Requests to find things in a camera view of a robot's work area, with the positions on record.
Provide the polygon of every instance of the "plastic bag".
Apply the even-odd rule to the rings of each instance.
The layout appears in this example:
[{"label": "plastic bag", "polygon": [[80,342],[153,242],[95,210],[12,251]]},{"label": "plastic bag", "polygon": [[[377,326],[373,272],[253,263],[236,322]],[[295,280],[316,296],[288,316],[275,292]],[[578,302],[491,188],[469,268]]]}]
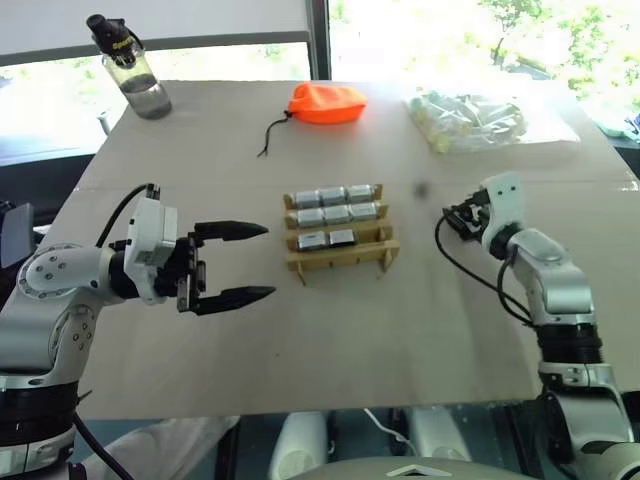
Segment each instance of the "plastic bag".
[{"label": "plastic bag", "polygon": [[468,153],[520,143],[579,142],[541,102],[485,93],[418,88],[406,100],[414,122],[439,153]]}]

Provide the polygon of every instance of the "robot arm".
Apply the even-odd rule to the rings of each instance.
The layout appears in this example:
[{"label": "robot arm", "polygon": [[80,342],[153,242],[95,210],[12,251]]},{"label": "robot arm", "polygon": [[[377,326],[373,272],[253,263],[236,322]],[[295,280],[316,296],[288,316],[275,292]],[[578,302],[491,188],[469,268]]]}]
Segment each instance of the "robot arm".
[{"label": "robot arm", "polygon": [[581,479],[640,479],[640,447],[611,366],[601,355],[591,289],[558,242],[523,219],[519,178],[487,179],[465,202],[444,210],[464,240],[508,261],[526,291],[542,353],[538,373],[550,457]]},{"label": "robot arm", "polygon": [[149,189],[139,200],[126,240],[110,248],[53,245],[21,267],[0,312],[0,478],[77,474],[65,462],[75,436],[78,382],[103,307],[129,298],[155,304],[177,297],[180,312],[205,315],[241,308],[275,291],[241,287],[202,298],[206,266],[198,249],[204,240],[240,240],[267,229],[210,222],[177,238],[177,212],[158,198],[159,191]]}]

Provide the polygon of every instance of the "wooden rack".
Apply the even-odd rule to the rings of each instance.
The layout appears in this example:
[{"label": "wooden rack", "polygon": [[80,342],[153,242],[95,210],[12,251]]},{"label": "wooden rack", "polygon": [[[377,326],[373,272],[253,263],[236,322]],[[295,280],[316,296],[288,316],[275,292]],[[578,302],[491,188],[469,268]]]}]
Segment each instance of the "wooden rack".
[{"label": "wooden rack", "polygon": [[[375,201],[382,199],[382,185],[376,185]],[[389,206],[378,204],[378,218],[362,222],[351,222],[339,225],[327,225],[312,228],[296,228],[295,210],[289,195],[284,196],[286,210],[285,225],[287,232],[285,242],[289,253],[287,266],[298,274],[300,281],[306,285],[305,272],[321,268],[333,268],[357,265],[362,262],[378,261],[383,272],[386,272],[400,252],[400,242],[393,238],[393,227],[387,218]],[[356,245],[351,247],[328,248],[313,252],[299,252],[298,235],[324,231],[353,230]]]}]

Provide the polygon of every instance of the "silver battery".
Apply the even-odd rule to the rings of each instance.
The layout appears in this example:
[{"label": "silver battery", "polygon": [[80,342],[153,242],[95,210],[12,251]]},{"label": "silver battery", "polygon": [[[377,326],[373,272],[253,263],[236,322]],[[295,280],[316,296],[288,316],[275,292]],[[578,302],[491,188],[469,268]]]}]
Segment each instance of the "silver battery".
[{"label": "silver battery", "polygon": [[298,192],[293,194],[293,203],[296,208],[315,208],[320,206],[320,192],[312,190],[309,192]]},{"label": "silver battery", "polygon": [[323,231],[298,235],[298,250],[320,250],[327,248],[327,234]]},{"label": "silver battery", "polygon": [[347,187],[349,203],[371,202],[375,193],[373,185],[352,185]]},{"label": "silver battery", "polygon": [[336,230],[329,232],[329,246],[334,247],[350,247],[356,244],[356,236],[353,230]]},{"label": "silver battery", "polygon": [[349,205],[349,212],[354,222],[363,222],[365,220],[375,220],[378,218],[378,207],[374,202],[354,203]]},{"label": "silver battery", "polygon": [[349,208],[346,205],[338,205],[335,207],[325,207],[324,221],[327,225],[349,223],[351,221],[351,215],[349,215]]},{"label": "silver battery", "polygon": [[344,187],[323,188],[319,190],[322,205],[344,205],[347,203],[347,193]]},{"label": "silver battery", "polygon": [[307,210],[298,210],[296,213],[298,227],[320,227],[324,225],[324,213],[321,208],[309,208]]}]

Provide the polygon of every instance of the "white cable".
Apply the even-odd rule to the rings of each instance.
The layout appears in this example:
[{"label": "white cable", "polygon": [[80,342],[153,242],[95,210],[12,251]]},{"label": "white cable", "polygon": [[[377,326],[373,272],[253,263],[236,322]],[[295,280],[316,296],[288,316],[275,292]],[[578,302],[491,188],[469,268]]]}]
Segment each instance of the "white cable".
[{"label": "white cable", "polygon": [[411,443],[411,440],[409,440],[407,437],[402,435],[400,432],[396,432],[395,430],[391,430],[390,428],[387,428],[384,425],[382,425],[380,423],[380,420],[378,420],[376,418],[376,416],[373,414],[373,412],[371,410],[369,410],[368,408],[363,408],[363,410],[364,410],[364,413],[366,413],[369,416],[369,418],[375,424],[375,426],[378,427],[378,429],[382,430],[384,433],[388,433],[389,435],[393,435],[393,437],[396,439],[396,442],[400,442],[400,443],[404,443],[404,444],[408,445],[409,448],[411,449],[411,451],[413,452],[413,455],[415,457],[419,457],[420,456],[420,455],[418,455],[418,450],[416,450],[416,447],[414,447],[413,443]]}]

